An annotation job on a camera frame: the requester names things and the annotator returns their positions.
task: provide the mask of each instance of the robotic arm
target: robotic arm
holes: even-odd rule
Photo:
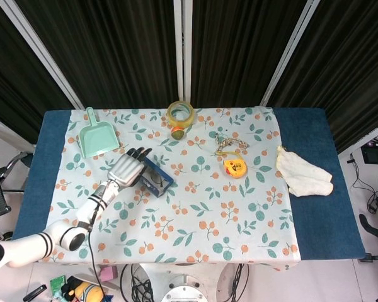
[[[0,242],[0,268],[7,265],[21,267],[49,256],[55,245],[66,250],[77,250],[86,234],[93,228],[95,218],[106,209],[119,192],[134,186],[145,170],[142,161],[151,149],[130,149],[108,172],[108,181],[102,182],[87,202],[76,213],[78,224],[70,227],[63,220],[49,225],[43,232],[18,240]]]

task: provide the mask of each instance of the floor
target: floor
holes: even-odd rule
[[[13,147],[0,140],[0,166],[5,165],[18,153]],[[354,152],[360,167],[360,177],[378,189],[378,165],[364,165],[361,151]],[[347,186],[355,180],[355,172],[347,159],[341,160]],[[28,169],[18,164],[11,178],[4,184],[8,188],[22,187]],[[355,215],[365,213],[369,221],[378,227],[378,214],[371,215],[366,210],[369,192],[350,189]],[[0,219],[4,231],[12,230],[20,210],[21,196],[8,195],[8,204],[12,207],[10,215]],[[378,254],[378,239],[360,229],[366,251]],[[21,301],[26,293],[61,274],[89,274],[88,266],[57,266],[53,264],[34,263],[18,269],[3,267],[0,270],[0,298],[7,302]],[[227,294],[227,285],[231,273],[221,277],[218,289],[221,289],[218,301],[223,301]],[[375,301],[378,298],[378,262],[359,263],[356,260],[304,261],[285,272],[275,272],[262,266],[251,267],[247,290],[241,301]],[[49,291],[44,292],[34,301],[50,301]],[[113,301],[122,301],[119,294]]]

